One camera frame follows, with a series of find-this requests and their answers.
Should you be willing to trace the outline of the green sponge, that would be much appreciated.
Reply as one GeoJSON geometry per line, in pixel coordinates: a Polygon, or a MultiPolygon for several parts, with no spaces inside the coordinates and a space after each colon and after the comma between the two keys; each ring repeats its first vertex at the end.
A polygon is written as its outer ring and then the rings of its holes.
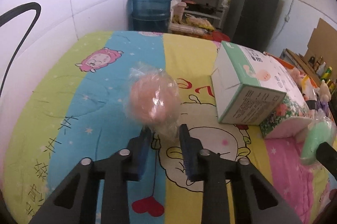
{"type": "Polygon", "coordinates": [[[316,160],[316,151],[320,144],[326,142],[332,145],[336,137],[336,124],[330,120],[322,109],[315,112],[315,117],[308,125],[304,145],[300,154],[303,165],[313,165],[316,160]]]}

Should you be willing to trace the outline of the beige teddy bear purple dress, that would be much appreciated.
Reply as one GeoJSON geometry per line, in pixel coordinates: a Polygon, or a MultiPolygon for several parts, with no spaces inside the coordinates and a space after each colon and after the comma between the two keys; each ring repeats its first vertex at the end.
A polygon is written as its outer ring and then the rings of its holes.
{"type": "Polygon", "coordinates": [[[320,86],[316,89],[316,110],[322,109],[328,111],[328,103],[331,100],[331,93],[325,80],[322,80],[320,86]]]}

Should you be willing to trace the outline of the pink ball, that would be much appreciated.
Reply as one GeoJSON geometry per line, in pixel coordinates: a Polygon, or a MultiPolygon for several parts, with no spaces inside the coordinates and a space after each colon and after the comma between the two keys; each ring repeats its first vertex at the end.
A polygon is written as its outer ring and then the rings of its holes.
{"type": "Polygon", "coordinates": [[[178,138],[181,98],[176,81],[165,70],[143,62],[130,68],[124,110],[164,139],[178,138]]]}

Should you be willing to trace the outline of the floral tissue pack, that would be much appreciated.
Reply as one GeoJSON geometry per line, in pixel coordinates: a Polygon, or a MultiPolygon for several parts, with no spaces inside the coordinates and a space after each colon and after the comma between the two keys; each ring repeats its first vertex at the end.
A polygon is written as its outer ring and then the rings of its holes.
{"type": "Polygon", "coordinates": [[[269,59],[277,71],[272,79],[282,84],[286,95],[260,124],[262,136],[266,139],[293,137],[311,123],[313,114],[288,70],[274,57],[269,59]]]}

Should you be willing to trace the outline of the green condiment bottle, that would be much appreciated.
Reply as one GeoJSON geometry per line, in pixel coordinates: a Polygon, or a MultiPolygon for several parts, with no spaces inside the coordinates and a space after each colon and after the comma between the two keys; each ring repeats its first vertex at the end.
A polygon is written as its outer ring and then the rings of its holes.
{"type": "Polygon", "coordinates": [[[322,80],[327,82],[330,79],[331,73],[332,73],[332,67],[328,66],[327,70],[322,75],[322,80]]]}

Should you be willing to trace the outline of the colourful cartoon bed sheet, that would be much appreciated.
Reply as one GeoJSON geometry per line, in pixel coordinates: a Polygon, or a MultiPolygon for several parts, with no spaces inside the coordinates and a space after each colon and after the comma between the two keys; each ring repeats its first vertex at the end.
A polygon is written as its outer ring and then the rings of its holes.
{"type": "Polygon", "coordinates": [[[257,126],[217,121],[211,72],[219,43],[173,34],[96,32],[80,39],[26,100],[7,148],[2,192],[17,223],[28,223],[84,157],[100,160],[140,132],[126,115],[130,69],[142,62],[176,80],[181,121],[202,145],[232,161],[248,158],[312,223],[336,181],[321,165],[303,166],[293,139],[265,140],[257,126]]]}

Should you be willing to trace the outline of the pink plush toy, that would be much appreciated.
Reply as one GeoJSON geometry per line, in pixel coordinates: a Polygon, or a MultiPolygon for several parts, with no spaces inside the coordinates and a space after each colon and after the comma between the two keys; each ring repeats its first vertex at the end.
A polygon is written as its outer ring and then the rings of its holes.
{"type": "Polygon", "coordinates": [[[304,78],[304,76],[300,73],[300,71],[296,67],[289,69],[288,73],[290,74],[291,78],[294,81],[300,81],[304,78]]]}

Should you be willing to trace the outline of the wooden cutting board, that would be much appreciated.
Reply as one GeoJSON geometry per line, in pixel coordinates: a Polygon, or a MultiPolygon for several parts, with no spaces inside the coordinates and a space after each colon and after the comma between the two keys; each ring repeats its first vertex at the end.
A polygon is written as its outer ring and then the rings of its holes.
{"type": "Polygon", "coordinates": [[[290,49],[286,49],[286,52],[291,56],[291,58],[298,64],[298,66],[313,80],[320,81],[319,77],[313,70],[313,68],[308,64],[302,55],[296,54],[290,49]]]}

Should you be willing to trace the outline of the green white cardboard box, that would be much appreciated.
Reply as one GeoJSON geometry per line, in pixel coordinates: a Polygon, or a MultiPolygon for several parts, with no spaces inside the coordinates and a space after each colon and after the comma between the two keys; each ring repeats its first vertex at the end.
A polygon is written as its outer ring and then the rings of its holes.
{"type": "Polygon", "coordinates": [[[211,73],[218,122],[260,125],[287,94],[285,72],[273,57],[223,41],[211,73]]]}

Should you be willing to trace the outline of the red plastic basket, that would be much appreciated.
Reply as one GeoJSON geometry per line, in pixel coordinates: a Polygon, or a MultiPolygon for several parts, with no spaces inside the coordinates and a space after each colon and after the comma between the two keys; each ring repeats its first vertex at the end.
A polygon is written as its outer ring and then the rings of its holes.
{"type": "Polygon", "coordinates": [[[222,33],[221,31],[213,31],[211,35],[212,35],[213,41],[215,42],[222,42],[222,41],[231,42],[230,37],[222,33]]]}

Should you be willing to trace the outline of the black refrigerator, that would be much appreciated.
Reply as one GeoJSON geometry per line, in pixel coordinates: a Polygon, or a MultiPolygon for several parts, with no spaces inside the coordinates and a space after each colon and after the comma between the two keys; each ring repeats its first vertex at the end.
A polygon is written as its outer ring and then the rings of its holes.
{"type": "Polygon", "coordinates": [[[265,51],[279,0],[231,0],[223,33],[231,42],[265,51]]]}

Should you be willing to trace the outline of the blue water jug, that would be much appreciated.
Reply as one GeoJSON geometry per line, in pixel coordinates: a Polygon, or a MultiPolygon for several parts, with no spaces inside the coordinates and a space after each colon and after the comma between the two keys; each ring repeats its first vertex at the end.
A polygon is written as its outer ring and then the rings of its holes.
{"type": "Polygon", "coordinates": [[[172,0],[131,0],[134,31],[166,33],[169,29],[172,0]]]}

